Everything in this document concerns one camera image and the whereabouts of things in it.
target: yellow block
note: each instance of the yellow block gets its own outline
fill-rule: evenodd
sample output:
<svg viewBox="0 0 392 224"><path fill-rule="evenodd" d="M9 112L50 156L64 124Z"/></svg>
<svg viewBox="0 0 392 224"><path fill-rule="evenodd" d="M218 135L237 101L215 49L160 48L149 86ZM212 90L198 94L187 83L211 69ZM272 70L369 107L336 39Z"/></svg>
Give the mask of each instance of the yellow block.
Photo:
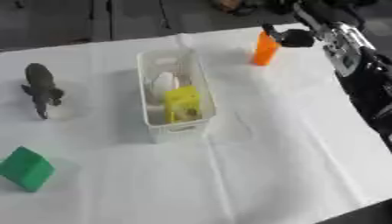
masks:
<svg viewBox="0 0 392 224"><path fill-rule="evenodd" d="M201 118L200 95L194 86L180 87L164 94L167 123L190 122Z"/></svg>

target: green block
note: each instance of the green block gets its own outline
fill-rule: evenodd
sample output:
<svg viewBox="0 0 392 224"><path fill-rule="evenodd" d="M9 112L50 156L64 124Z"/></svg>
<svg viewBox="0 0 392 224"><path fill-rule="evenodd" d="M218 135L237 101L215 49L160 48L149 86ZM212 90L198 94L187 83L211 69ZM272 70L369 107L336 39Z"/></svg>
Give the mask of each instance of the green block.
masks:
<svg viewBox="0 0 392 224"><path fill-rule="evenodd" d="M0 174L23 187L36 192L52 175L54 168L39 154L19 147L1 164Z"/></svg>

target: white tablecloth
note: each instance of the white tablecloth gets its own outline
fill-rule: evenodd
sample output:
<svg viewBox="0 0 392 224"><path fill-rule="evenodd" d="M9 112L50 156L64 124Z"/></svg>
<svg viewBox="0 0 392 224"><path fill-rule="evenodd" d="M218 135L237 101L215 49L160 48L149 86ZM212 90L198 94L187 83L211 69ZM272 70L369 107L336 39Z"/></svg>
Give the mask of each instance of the white tablecloth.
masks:
<svg viewBox="0 0 392 224"><path fill-rule="evenodd" d="M304 224L392 198L392 155L347 101L320 45L252 66L259 32L1 54L0 157L23 145L56 172L36 193L0 178L0 221ZM136 56L184 46L199 55L217 116L201 137L152 144ZM40 121L18 86L32 62L66 91L57 119Z"/></svg>

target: plastic basket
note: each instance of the plastic basket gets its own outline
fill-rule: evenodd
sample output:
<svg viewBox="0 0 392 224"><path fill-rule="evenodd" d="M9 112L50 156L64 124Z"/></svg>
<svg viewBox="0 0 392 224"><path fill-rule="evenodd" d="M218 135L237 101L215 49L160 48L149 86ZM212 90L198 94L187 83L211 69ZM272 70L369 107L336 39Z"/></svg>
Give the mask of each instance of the plastic basket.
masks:
<svg viewBox="0 0 392 224"><path fill-rule="evenodd" d="M137 56L143 117L155 143L200 136L215 116L214 101L206 78L192 50L143 52ZM162 72L176 74L180 80L190 81L199 92L201 119L192 122L165 123L165 108L149 100L149 86Z"/></svg>

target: egg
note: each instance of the egg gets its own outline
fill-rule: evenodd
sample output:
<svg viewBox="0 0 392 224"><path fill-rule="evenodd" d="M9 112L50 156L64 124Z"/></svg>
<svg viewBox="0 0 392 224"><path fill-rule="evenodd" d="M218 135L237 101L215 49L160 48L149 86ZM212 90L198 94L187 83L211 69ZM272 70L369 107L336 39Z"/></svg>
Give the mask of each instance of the egg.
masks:
<svg viewBox="0 0 392 224"><path fill-rule="evenodd" d="M179 88L179 79L173 73L163 72L151 83L151 94L157 102L163 102L165 92L176 88Z"/></svg>

